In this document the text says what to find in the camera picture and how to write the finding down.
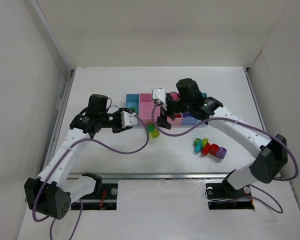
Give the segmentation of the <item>large pink bin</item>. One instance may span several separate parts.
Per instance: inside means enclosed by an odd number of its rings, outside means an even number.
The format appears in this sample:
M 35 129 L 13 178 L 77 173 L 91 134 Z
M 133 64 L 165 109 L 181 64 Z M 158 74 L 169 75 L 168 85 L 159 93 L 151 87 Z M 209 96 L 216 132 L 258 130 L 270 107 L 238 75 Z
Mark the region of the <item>large pink bin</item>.
M 139 94 L 139 111 L 138 115 L 140 119 L 146 124 L 152 124 L 152 110 L 155 104 L 152 101 L 152 95 L 150 93 Z

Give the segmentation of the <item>aluminium rail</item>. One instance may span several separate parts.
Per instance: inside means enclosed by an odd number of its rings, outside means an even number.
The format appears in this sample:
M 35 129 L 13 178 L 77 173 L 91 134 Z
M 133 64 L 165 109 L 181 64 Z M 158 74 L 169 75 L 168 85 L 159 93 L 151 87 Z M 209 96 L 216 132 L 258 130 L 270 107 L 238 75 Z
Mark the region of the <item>aluminium rail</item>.
M 117 180 L 176 180 L 176 179 L 223 179 L 227 173 L 93 173 L 103 179 Z

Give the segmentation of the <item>green yellow red lego stack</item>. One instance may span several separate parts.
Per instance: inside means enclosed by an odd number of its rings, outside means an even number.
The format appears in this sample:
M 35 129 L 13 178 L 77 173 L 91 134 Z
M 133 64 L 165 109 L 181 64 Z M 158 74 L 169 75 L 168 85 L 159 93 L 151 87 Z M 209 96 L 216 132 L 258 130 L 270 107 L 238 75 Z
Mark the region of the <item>green yellow red lego stack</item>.
M 158 131 L 158 129 L 153 124 L 147 125 L 147 130 L 148 130 L 148 132 L 149 132 L 152 139 L 156 139 L 160 136 L 160 132 Z

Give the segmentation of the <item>green lego brick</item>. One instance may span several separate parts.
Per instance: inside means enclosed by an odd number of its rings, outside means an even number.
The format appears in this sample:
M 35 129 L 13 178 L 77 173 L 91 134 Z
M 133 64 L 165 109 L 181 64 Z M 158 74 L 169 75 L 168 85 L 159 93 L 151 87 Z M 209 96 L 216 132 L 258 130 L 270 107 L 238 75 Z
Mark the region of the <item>green lego brick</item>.
M 129 108 L 133 113 L 135 113 L 136 115 L 138 115 L 138 111 L 135 107 L 130 107 Z

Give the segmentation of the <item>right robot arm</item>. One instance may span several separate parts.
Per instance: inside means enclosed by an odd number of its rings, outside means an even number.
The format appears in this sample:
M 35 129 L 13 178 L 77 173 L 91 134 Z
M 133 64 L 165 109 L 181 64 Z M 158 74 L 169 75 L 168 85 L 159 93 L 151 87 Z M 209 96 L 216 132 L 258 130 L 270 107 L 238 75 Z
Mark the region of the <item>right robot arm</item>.
M 168 118 L 190 113 L 202 124 L 223 132 L 244 147 L 254 161 L 231 171 L 222 181 L 222 190 L 232 195 L 255 182 L 269 184 L 288 162 L 287 141 L 280 134 L 276 136 L 240 122 L 223 104 L 213 97 L 203 97 L 197 83 L 191 78 L 176 83 L 178 99 L 162 88 L 152 90 L 152 100 L 160 107 L 160 115 L 153 119 L 159 129 L 171 129 Z

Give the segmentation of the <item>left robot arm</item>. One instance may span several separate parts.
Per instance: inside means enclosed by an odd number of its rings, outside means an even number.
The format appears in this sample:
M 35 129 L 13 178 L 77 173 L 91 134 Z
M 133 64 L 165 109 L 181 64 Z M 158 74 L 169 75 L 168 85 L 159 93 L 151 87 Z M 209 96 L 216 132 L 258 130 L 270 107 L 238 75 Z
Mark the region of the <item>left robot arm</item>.
M 102 178 L 94 173 L 84 173 L 72 184 L 67 179 L 74 163 L 84 148 L 102 128 L 120 133 L 138 123 L 136 114 L 125 107 L 108 112 L 108 97 L 92 94 L 88 105 L 69 125 L 67 135 L 52 160 L 37 175 L 24 184 L 28 207 L 33 214 L 40 213 L 61 220 L 71 204 L 88 194 L 99 194 Z

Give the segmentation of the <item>left light blue bin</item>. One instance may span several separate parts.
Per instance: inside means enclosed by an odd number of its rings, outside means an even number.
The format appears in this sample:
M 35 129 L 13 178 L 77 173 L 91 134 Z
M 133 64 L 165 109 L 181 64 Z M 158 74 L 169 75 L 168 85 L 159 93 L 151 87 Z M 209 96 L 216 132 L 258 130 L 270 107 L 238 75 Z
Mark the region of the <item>left light blue bin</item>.
M 140 103 L 140 95 L 139 94 L 135 94 L 135 93 L 126 94 L 125 107 L 128 109 L 131 107 L 135 107 L 138 112 L 138 115 L 139 115 L 139 103 Z

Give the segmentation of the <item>purple legos in bin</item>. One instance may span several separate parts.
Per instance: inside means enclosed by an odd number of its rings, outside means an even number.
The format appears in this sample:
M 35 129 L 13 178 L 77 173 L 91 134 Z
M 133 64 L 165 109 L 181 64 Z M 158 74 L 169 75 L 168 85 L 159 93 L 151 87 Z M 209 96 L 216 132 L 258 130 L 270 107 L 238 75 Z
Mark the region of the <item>purple legos in bin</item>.
M 183 118 L 192 118 L 193 117 L 192 114 L 189 112 L 183 113 L 182 116 L 183 116 Z

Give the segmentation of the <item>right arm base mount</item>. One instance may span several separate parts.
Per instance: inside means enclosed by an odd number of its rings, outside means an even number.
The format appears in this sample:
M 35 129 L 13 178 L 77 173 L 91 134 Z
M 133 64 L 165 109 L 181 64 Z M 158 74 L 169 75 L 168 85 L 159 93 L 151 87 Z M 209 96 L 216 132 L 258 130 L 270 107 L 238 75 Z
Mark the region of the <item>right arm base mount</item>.
M 249 185 L 239 190 L 230 189 L 221 182 L 205 184 L 205 197 L 208 200 L 209 210 L 254 210 Z

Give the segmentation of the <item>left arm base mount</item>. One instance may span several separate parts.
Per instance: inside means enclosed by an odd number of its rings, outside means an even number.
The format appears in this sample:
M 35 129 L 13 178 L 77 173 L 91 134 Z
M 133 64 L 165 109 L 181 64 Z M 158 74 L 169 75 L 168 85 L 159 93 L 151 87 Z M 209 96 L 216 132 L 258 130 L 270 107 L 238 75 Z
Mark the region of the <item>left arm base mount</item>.
M 90 193 L 81 198 L 83 211 L 115 211 L 117 209 L 118 184 L 103 183 L 99 194 Z

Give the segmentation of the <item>purple blue bin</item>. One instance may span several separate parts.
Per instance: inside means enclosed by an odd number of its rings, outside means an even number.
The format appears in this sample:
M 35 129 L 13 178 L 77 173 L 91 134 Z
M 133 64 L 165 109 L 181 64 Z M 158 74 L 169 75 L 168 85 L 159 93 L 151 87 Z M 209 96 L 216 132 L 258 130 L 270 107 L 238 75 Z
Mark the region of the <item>purple blue bin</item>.
M 182 117 L 181 125 L 182 126 L 193 126 L 196 124 L 196 122 L 197 122 L 197 120 L 193 116 L 189 117 L 189 118 Z

